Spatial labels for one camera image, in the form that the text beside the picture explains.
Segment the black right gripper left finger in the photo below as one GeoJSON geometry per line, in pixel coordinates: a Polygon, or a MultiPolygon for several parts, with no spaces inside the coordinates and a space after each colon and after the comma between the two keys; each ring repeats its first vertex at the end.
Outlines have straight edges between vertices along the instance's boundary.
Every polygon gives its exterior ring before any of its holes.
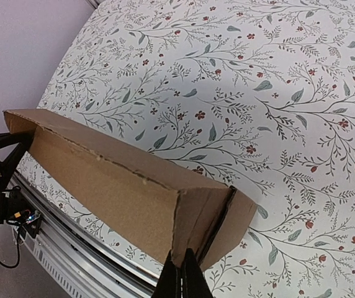
{"type": "Polygon", "coordinates": [[[181,272],[172,262],[169,252],[154,291],[154,298],[181,298],[181,296],[181,272]]]}

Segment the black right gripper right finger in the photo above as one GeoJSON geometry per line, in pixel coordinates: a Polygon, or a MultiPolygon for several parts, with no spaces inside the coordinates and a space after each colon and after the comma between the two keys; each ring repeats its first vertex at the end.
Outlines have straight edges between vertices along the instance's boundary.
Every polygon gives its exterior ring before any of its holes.
{"type": "Polygon", "coordinates": [[[185,298],[213,298],[191,248],[186,250],[182,263],[182,296],[185,298]]]}

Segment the brown cardboard box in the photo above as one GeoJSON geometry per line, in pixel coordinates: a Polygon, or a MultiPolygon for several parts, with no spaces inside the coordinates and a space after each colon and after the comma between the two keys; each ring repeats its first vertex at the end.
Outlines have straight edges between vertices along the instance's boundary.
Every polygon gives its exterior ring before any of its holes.
{"type": "Polygon", "coordinates": [[[207,269],[236,248],[256,204],[235,187],[46,109],[4,112],[10,133],[31,133],[29,153],[98,219],[157,261],[192,250],[207,269]]]}

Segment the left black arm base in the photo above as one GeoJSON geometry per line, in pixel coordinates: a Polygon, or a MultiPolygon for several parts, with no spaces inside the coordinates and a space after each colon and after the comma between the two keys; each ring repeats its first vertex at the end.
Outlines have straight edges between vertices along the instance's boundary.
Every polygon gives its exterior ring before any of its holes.
{"type": "Polygon", "coordinates": [[[21,227],[35,239],[42,223],[41,212],[25,198],[20,186],[6,189],[3,194],[6,198],[6,222],[21,227]]]}

